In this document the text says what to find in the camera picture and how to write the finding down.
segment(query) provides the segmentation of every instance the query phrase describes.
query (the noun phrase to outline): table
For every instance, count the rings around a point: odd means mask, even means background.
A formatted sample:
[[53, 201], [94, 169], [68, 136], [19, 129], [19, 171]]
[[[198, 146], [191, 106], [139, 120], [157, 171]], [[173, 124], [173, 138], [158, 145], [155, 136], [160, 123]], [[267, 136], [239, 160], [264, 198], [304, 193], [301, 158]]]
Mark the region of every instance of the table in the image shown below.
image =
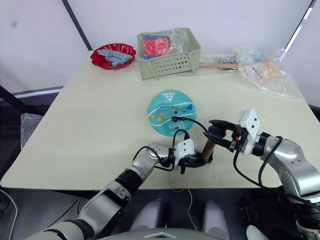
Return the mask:
[[[157, 133], [148, 122], [147, 107], [153, 96], [166, 89], [186, 93], [195, 103], [197, 120], [234, 122], [240, 111], [254, 108], [259, 132], [291, 139], [302, 147], [306, 159], [320, 170], [320, 123], [305, 100], [288, 99], [260, 91], [237, 72], [204, 76], [168, 75], [141, 80], [139, 63], [122, 70], [104, 70], [88, 58], [57, 96], [43, 120], [1, 180], [7, 188], [100, 190], [115, 179], [143, 145], [172, 138]], [[189, 131], [201, 151], [206, 138], [197, 126]], [[166, 172], [155, 169], [141, 189], [251, 188], [233, 169], [233, 154], [217, 146], [211, 164]], [[239, 156], [238, 167], [257, 179], [262, 161]], [[269, 166], [263, 182], [280, 181]]]

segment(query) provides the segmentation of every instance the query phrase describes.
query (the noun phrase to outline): white wall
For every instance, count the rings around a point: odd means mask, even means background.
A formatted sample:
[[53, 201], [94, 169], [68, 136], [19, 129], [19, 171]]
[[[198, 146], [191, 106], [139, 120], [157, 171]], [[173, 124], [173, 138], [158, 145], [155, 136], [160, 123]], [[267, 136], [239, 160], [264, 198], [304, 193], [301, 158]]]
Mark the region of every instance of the white wall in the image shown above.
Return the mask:
[[92, 47], [137, 34], [189, 27], [203, 53], [285, 47], [310, 0], [69, 0]]
[[308, 104], [320, 107], [320, 0], [283, 60]]
[[88, 50], [60, 0], [2, 0], [0, 84], [11, 93], [63, 86]]

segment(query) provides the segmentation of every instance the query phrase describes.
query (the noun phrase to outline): beige table surface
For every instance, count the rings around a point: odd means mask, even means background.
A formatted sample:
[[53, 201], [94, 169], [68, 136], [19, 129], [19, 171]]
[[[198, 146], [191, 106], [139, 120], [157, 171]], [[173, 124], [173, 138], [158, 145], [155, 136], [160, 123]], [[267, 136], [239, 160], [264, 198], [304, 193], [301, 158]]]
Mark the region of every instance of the beige table surface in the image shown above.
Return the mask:
[[[99, 190], [118, 176], [136, 151], [151, 142], [170, 146], [172, 138], [157, 133], [148, 122], [153, 96], [166, 89], [186, 93], [195, 103], [197, 120], [234, 122], [239, 111], [254, 108], [259, 132], [291, 139], [320, 170], [320, 124], [305, 100], [260, 91], [236, 72], [206, 76], [168, 75], [142, 81], [138, 62], [125, 69], [104, 70], [88, 58], [74, 73], [40, 122], [20, 155], [1, 180], [8, 188]], [[194, 125], [190, 132], [197, 150], [206, 138]], [[254, 187], [233, 169], [233, 153], [216, 147], [211, 164], [166, 172], [155, 169], [142, 189]], [[239, 156], [238, 166], [257, 179], [262, 161]], [[267, 186], [280, 185], [271, 167]]]

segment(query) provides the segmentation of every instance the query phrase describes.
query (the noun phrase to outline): green plastic basket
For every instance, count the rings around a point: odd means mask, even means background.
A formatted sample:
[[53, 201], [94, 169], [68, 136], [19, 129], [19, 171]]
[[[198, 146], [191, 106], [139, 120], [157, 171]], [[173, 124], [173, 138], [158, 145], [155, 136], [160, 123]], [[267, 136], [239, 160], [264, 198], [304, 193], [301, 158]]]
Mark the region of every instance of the green plastic basket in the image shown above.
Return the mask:
[[[192, 44], [192, 50], [178, 54], [170, 54], [166, 56], [154, 57], [149, 60], [144, 59], [140, 62], [142, 79], [155, 78], [160, 76], [177, 74], [192, 70], [195, 72], [199, 68], [201, 46], [191, 32], [190, 28], [181, 28], [186, 32]], [[172, 30], [154, 32], [155, 35], [169, 35]], [[138, 40], [138, 55], [144, 58], [144, 34], [139, 33]]]

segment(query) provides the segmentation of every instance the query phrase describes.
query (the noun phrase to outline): red bowl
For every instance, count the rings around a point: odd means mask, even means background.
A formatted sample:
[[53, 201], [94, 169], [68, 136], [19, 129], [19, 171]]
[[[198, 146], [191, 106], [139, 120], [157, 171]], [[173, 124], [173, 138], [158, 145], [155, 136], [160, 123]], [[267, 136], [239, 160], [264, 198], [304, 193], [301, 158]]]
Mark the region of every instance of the red bowl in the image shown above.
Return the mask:
[[[133, 58], [129, 59], [124, 64], [119, 63], [117, 66], [112, 66], [112, 63], [110, 61], [107, 61], [105, 59], [105, 56], [98, 54], [98, 50], [100, 50], [100, 49], [111, 49], [111, 50], [121, 52], [124, 54], [129, 54], [129, 55], [133, 56]], [[132, 61], [135, 59], [135, 55], [136, 55], [136, 50], [134, 50], [133, 46], [130, 46], [130, 45], [127, 45], [124, 43], [113, 43], [113, 44], [104, 45], [104, 46], [99, 47], [98, 49], [94, 50], [94, 52], [90, 58], [92, 59], [92, 64], [94, 64], [100, 68], [109, 69], [109, 70], [118, 70], [118, 69], [123, 69], [126, 66], [128, 66], [130, 63], [132, 63]]]

